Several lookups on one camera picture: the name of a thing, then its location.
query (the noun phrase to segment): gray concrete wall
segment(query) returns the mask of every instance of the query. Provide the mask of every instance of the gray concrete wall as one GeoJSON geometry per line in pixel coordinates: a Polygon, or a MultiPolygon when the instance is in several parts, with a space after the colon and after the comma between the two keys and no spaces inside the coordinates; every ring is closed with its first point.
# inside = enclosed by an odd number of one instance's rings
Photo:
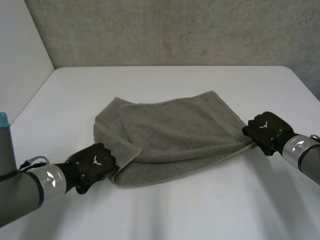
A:
{"type": "Polygon", "coordinates": [[[25,0],[56,68],[280,65],[320,99],[320,0],[25,0]]]}

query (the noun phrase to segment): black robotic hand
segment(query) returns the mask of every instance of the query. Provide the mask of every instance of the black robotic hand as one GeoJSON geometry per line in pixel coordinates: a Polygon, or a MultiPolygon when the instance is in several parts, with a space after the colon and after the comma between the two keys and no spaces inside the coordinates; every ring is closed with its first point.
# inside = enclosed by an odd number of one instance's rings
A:
{"type": "Polygon", "coordinates": [[[266,156],[272,156],[277,151],[276,138],[282,133],[294,133],[292,127],[272,112],[266,111],[242,128],[244,135],[252,138],[266,156]]]}
{"type": "Polygon", "coordinates": [[[79,179],[76,191],[79,194],[85,194],[95,182],[113,175],[119,169],[116,159],[103,143],[96,143],[78,151],[70,156],[66,163],[77,167],[79,179]]]}

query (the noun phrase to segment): white logo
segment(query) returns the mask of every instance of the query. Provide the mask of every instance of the white logo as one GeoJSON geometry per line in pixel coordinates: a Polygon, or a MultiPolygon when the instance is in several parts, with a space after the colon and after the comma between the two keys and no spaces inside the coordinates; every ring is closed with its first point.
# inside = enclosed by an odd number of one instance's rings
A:
{"type": "Polygon", "coordinates": [[[263,129],[263,128],[267,128],[267,127],[268,127],[268,122],[266,121],[265,125],[264,126],[260,126],[259,128],[263,129]]]}
{"type": "Polygon", "coordinates": [[[97,162],[97,156],[94,156],[93,163],[97,165],[102,165],[101,163],[97,162]]]}

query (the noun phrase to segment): black cable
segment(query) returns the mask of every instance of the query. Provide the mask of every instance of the black cable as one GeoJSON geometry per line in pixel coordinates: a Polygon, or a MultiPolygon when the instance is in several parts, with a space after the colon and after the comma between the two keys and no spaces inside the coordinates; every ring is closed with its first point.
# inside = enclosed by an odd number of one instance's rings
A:
{"type": "Polygon", "coordinates": [[[40,167],[43,167],[43,166],[45,166],[45,165],[47,165],[46,162],[35,163],[35,164],[31,165],[31,166],[28,166],[28,167],[22,169],[20,172],[21,172],[21,173],[25,173],[26,171],[28,171],[28,170],[30,170],[30,169],[40,168],[40,167]]]}

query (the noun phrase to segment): white table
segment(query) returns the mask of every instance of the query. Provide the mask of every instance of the white table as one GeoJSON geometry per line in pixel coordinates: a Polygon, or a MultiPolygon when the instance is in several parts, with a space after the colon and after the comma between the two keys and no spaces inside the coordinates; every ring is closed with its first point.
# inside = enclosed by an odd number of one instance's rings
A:
{"type": "MultiPolygon", "coordinates": [[[[93,143],[114,98],[155,103],[215,91],[247,122],[271,111],[297,133],[320,133],[320,103],[280,66],[70,67],[56,70],[12,126],[17,164],[61,163],[93,143]]],[[[3,240],[320,239],[320,186],[258,149],[178,180],[119,188],[108,180],[0,229],[3,240]]]]}

